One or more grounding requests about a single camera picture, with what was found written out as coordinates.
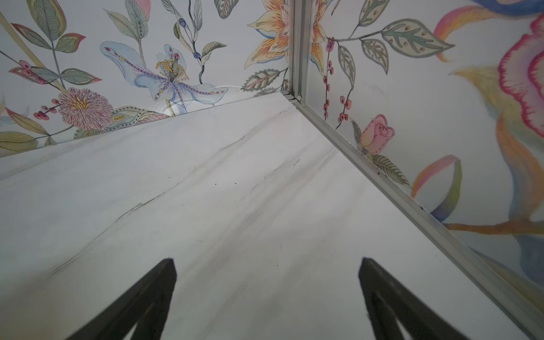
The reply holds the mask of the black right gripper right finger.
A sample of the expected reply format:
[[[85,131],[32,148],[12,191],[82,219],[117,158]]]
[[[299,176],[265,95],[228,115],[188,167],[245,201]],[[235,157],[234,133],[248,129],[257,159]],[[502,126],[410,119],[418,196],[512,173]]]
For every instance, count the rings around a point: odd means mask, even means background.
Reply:
[[[364,258],[358,279],[376,339],[466,339],[378,262]]]

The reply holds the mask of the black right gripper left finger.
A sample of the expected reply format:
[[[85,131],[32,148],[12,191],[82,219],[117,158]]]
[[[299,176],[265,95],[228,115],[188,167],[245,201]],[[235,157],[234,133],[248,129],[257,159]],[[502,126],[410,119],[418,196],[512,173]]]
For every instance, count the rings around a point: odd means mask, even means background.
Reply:
[[[160,339],[177,281],[173,259],[163,259],[70,339]]]

